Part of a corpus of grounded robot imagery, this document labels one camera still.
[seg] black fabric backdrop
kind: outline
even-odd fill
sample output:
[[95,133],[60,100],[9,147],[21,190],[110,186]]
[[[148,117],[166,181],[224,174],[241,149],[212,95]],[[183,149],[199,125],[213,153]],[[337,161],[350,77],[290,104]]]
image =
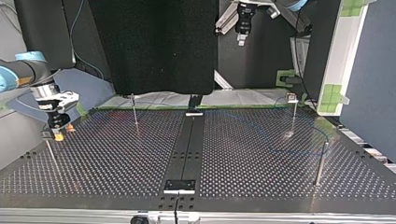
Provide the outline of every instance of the black fabric backdrop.
[[213,91],[218,1],[92,0],[90,6],[116,93]]

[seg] thin metal rod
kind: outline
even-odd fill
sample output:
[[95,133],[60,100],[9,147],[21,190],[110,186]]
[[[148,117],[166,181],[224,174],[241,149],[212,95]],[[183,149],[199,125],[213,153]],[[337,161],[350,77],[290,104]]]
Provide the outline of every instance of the thin metal rod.
[[137,121],[137,115],[136,115],[136,108],[135,108],[135,102],[134,102],[134,94],[131,94],[131,105],[132,108],[134,109],[134,124],[139,124],[139,122]]
[[321,153],[320,153],[320,161],[319,161],[319,166],[318,166],[318,172],[317,172],[317,176],[316,176],[315,182],[314,182],[316,187],[320,185],[320,179],[321,179],[321,176],[322,176],[324,162],[325,162],[325,158],[326,158],[325,155],[324,155],[324,152],[327,150],[328,147],[329,147],[329,142],[325,142],[323,144],[323,148],[322,148]]
[[46,143],[47,143],[47,147],[48,147],[48,149],[49,149],[50,156],[52,157],[53,160],[56,161],[55,155],[53,154],[53,151],[52,151],[52,147],[50,146],[50,141],[49,141],[49,140],[46,140]]
[[297,113],[297,103],[294,104],[294,113],[293,113],[293,117],[296,117],[296,113]]

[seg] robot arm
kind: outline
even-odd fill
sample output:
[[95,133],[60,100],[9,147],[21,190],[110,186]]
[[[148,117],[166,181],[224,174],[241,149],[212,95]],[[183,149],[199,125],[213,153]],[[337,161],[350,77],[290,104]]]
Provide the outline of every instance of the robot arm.
[[17,54],[13,62],[0,60],[0,92],[30,87],[39,110],[48,114],[48,125],[56,138],[70,122],[65,112],[77,103],[78,94],[61,92],[53,76],[43,54],[38,51]]

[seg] gray wall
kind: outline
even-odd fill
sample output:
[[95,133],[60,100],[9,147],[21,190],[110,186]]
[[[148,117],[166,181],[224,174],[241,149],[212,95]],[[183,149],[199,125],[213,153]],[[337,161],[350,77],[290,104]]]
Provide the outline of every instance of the gray wall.
[[[2,0],[13,6],[13,1]],[[21,34],[10,23],[16,15],[9,9],[0,10],[0,59],[11,61],[16,53],[26,51]],[[0,105],[26,90],[0,93]],[[44,123],[8,109],[0,109],[0,169],[15,161],[21,154],[41,143],[40,131]]]
[[369,6],[341,121],[396,162],[396,1]]

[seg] perforated metal table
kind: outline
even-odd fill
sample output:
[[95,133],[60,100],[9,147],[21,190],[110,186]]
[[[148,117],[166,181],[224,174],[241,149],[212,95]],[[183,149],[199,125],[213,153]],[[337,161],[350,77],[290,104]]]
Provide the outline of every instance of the perforated metal table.
[[[0,207],[396,215],[395,175],[309,109],[137,117],[96,111],[53,156],[29,151],[0,172]],[[194,180],[195,194],[163,194],[167,180]]]

